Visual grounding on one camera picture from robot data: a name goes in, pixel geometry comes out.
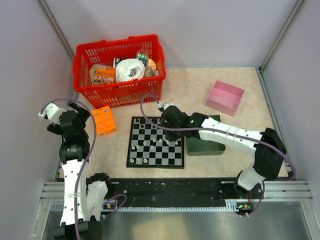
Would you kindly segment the black and white chessboard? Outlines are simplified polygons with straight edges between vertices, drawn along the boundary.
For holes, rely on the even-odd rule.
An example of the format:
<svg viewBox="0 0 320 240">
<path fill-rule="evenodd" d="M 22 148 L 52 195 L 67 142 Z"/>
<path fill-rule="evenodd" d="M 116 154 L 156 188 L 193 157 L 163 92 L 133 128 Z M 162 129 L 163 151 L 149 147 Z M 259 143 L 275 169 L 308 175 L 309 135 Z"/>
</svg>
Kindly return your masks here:
<svg viewBox="0 0 320 240">
<path fill-rule="evenodd" d="M 161 128 L 142 116 L 131 118 L 126 167 L 185 168 L 185 140 L 168 141 Z"/>
</svg>

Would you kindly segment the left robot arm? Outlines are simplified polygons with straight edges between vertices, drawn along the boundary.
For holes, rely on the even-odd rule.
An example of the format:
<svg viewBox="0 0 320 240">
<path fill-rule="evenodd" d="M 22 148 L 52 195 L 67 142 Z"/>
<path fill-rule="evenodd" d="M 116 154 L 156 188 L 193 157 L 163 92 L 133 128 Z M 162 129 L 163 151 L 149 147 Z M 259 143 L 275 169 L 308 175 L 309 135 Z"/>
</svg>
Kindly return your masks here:
<svg viewBox="0 0 320 240">
<path fill-rule="evenodd" d="M 47 130 L 61 136 L 59 158 L 64 173 L 63 210 L 59 227 L 53 231 L 56 240 L 100 240 L 103 201 L 114 191 L 106 173 L 87 178 L 87 167 L 93 145 L 85 130 L 91 117 L 89 109 L 68 102 L 70 110 L 50 102 L 38 116 L 51 123 Z"/>
</svg>

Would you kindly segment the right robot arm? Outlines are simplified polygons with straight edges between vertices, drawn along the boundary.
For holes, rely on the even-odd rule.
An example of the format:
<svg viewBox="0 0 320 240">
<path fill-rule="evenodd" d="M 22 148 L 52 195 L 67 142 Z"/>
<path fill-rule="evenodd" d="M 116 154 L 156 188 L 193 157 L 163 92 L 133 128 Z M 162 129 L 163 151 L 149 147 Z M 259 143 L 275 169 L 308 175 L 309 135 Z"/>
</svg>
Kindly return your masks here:
<svg viewBox="0 0 320 240">
<path fill-rule="evenodd" d="M 158 103 L 157 107 L 168 141 L 194 138 L 233 147 L 253 157 L 253 163 L 242 170 L 233 183 L 237 197 L 245 198 L 257 184 L 278 177 L 287 150 L 274 129 L 252 131 L 221 123 L 198 112 L 187 115 L 171 102 Z"/>
</svg>

